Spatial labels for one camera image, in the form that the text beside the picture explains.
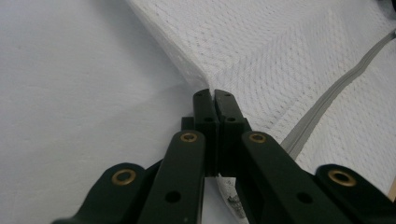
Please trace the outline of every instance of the screw hole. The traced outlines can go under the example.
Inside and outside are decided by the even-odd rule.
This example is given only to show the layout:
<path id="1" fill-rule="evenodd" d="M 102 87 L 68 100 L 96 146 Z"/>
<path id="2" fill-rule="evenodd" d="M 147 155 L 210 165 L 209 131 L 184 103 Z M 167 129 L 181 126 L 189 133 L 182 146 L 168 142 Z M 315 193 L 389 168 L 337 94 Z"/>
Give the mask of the screw hole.
<path id="1" fill-rule="evenodd" d="M 253 133 L 248 138 L 255 143 L 264 143 L 266 140 L 265 136 L 261 133 Z"/>
<path id="2" fill-rule="evenodd" d="M 356 185 L 356 179 L 342 170 L 330 170 L 328 176 L 335 183 L 345 187 L 353 187 Z"/>
<path id="3" fill-rule="evenodd" d="M 180 136 L 181 141 L 183 142 L 195 142 L 198 136 L 195 133 L 183 133 Z"/>
<path id="4" fill-rule="evenodd" d="M 334 176 L 335 176 L 335 178 L 337 178 L 341 181 L 345 181 L 345 182 L 349 181 L 349 177 L 347 177 L 344 174 L 335 174 Z"/>
<path id="5" fill-rule="evenodd" d="M 304 192 L 300 192 L 297 194 L 297 199 L 301 202 L 301 203 L 312 203 L 314 200 L 312 199 L 312 197 Z"/>
<path id="6" fill-rule="evenodd" d="M 181 195 L 178 191 L 170 191 L 165 195 L 165 200 L 169 203 L 177 203 L 180 199 Z"/>
<path id="7" fill-rule="evenodd" d="M 112 177 L 111 181 L 114 185 L 125 186 L 129 185 L 136 178 L 136 172 L 130 169 L 123 169 L 117 171 Z"/>

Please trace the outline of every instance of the white background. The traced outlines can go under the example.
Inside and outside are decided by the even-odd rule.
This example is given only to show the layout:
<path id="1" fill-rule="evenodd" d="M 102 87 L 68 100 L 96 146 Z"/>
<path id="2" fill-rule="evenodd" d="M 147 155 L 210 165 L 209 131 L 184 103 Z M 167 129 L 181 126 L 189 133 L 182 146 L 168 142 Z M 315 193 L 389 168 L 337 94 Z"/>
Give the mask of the white background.
<path id="1" fill-rule="evenodd" d="M 1 1 L 0 223 L 73 216 L 105 169 L 160 160 L 192 94 L 122 0 Z M 205 193 L 203 223 L 236 223 Z"/>

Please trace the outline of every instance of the textured fabric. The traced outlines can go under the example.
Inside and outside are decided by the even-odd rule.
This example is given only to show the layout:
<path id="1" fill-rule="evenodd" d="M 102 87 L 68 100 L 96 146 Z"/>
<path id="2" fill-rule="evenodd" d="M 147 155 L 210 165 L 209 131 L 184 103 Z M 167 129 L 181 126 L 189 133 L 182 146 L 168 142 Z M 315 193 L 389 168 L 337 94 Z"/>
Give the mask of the textured fabric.
<path id="1" fill-rule="evenodd" d="M 281 142 L 323 92 L 396 27 L 390 1 L 129 0 L 195 89 L 232 92 L 252 128 Z M 394 43 L 333 102 L 297 162 L 396 174 Z M 229 179 L 220 184 L 234 197 Z"/>

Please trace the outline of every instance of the black metal bracket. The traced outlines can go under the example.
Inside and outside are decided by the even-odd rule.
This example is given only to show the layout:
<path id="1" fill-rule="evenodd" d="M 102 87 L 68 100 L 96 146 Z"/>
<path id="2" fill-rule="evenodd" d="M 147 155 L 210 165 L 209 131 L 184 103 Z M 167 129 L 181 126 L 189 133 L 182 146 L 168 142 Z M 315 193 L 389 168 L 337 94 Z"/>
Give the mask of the black metal bracket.
<path id="1" fill-rule="evenodd" d="M 70 218 L 54 224 L 201 223 L 206 176 L 236 177 L 249 223 L 396 223 L 393 203 L 354 171 L 302 170 L 274 138 L 253 132 L 232 94 L 193 96 L 162 161 L 111 167 Z"/>

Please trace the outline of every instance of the white cloth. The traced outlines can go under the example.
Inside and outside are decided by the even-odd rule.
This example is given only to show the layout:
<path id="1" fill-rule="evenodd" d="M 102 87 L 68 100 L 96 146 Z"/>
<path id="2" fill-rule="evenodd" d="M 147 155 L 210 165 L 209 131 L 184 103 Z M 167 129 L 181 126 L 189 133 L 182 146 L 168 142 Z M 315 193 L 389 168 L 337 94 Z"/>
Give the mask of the white cloth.
<path id="1" fill-rule="evenodd" d="M 109 167 L 163 158 L 192 111 L 123 0 L 0 1 L 0 223 L 71 217 Z M 236 223 L 206 181 L 204 223 Z"/>
<path id="2" fill-rule="evenodd" d="M 232 92 L 281 142 L 340 76 L 396 28 L 390 1 L 129 0 L 195 89 Z M 396 175 L 396 44 L 332 103 L 297 162 L 338 163 L 388 192 Z M 235 195 L 226 179 L 225 198 Z"/>

